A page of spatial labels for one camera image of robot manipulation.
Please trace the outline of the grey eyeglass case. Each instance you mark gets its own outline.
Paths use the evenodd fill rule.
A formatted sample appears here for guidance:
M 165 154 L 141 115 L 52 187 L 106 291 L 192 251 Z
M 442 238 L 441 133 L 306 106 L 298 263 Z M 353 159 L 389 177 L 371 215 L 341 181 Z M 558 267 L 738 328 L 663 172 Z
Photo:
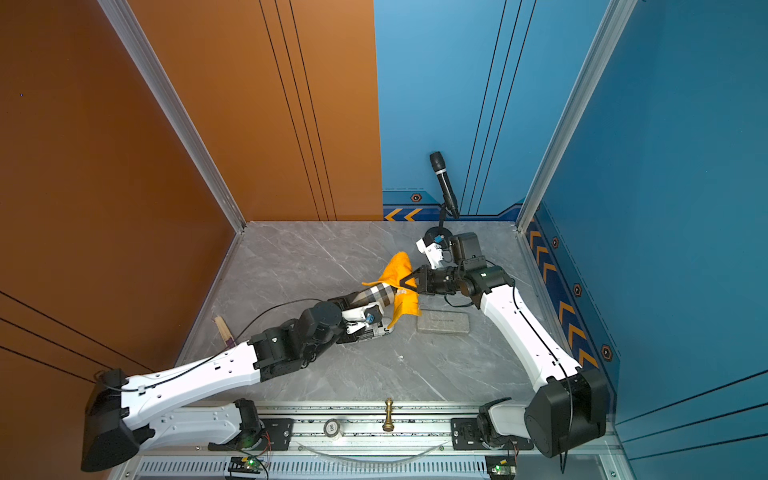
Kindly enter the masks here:
M 461 312 L 423 310 L 416 328 L 423 333 L 465 335 L 470 333 L 469 316 Z

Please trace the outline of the yellow microfibre cloth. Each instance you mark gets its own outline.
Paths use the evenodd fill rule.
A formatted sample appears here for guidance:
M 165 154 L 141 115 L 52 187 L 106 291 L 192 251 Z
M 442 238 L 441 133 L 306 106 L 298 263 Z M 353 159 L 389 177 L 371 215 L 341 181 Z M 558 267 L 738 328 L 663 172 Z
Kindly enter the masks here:
M 388 325 L 388 328 L 391 330 L 394 329 L 402 316 L 411 315 L 419 317 L 422 314 L 419 307 L 418 294 L 399 287 L 399 281 L 412 273 L 413 268 L 408 254 L 406 252 L 398 252 L 392 257 L 378 280 L 374 282 L 363 282 L 364 286 L 373 286 L 378 283 L 384 283 L 397 289 L 394 300 L 394 313 L 392 320 Z

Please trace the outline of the plaid eyeglass pouch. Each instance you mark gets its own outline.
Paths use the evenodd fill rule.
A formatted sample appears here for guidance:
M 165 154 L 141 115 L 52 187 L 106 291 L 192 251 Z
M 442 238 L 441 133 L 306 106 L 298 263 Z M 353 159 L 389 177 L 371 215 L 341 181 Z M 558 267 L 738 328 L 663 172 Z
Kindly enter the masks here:
M 393 286 L 378 283 L 373 286 L 351 293 L 345 297 L 347 302 L 346 309 L 358 308 L 369 305 L 371 303 L 377 303 L 382 308 L 392 305 L 395 300 L 397 289 Z

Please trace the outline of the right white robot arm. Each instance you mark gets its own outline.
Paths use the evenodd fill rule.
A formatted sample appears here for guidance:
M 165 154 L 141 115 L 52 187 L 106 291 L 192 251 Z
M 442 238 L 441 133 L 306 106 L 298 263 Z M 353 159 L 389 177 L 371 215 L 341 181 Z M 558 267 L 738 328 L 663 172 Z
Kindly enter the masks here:
M 600 371 L 584 369 L 552 338 L 525 304 L 514 280 L 499 266 L 420 267 L 399 281 L 424 295 L 460 293 L 498 328 L 527 373 L 534 397 L 523 407 L 510 399 L 482 406 L 481 441 L 499 448 L 527 439 L 547 458 L 602 437 L 607 430 L 610 392 Z

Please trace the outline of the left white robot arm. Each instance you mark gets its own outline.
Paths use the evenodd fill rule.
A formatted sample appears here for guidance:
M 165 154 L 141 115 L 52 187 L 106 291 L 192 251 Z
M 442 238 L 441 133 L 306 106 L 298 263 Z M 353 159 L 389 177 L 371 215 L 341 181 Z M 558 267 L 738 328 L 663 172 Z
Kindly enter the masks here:
M 149 450 L 209 443 L 222 450 L 254 442 L 263 426 L 254 403 L 198 401 L 307 367 L 374 319 L 371 309 L 319 302 L 302 314 L 203 360 L 145 375 L 98 373 L 85 409 L 81 469 L 99 472 Z

